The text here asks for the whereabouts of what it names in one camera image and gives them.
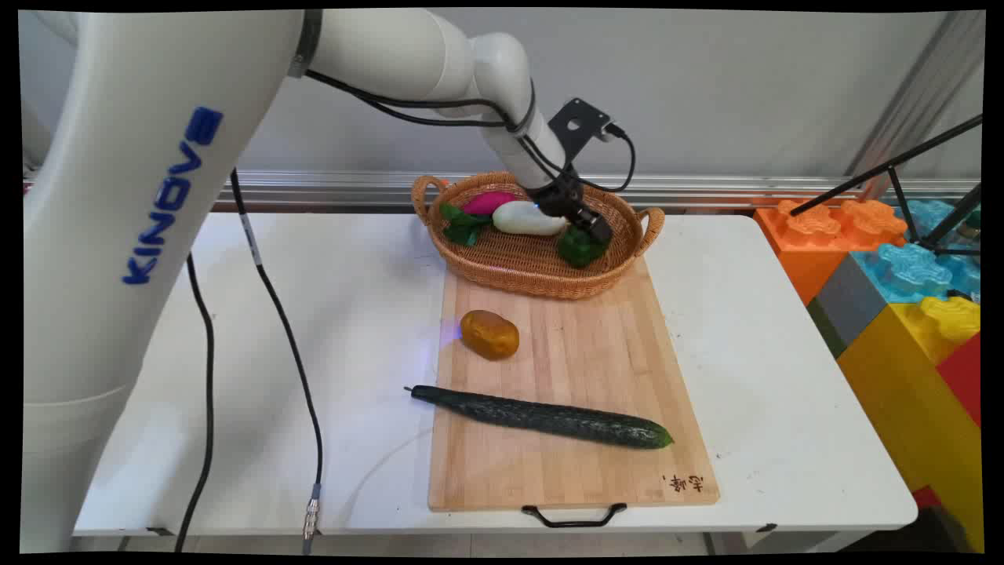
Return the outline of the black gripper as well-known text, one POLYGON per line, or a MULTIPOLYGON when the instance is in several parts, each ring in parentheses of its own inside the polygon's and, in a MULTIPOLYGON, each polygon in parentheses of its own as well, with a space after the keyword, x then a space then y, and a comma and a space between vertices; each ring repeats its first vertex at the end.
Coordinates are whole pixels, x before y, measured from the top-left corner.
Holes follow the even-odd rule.
POLYGON ((563 218, 569 228, 591 236, 596 244, 609 244, 613 238, 609 222, 584 202, 584 189, 574 179, 559 177, 535 190, 535 204, 545 216, 563 218))

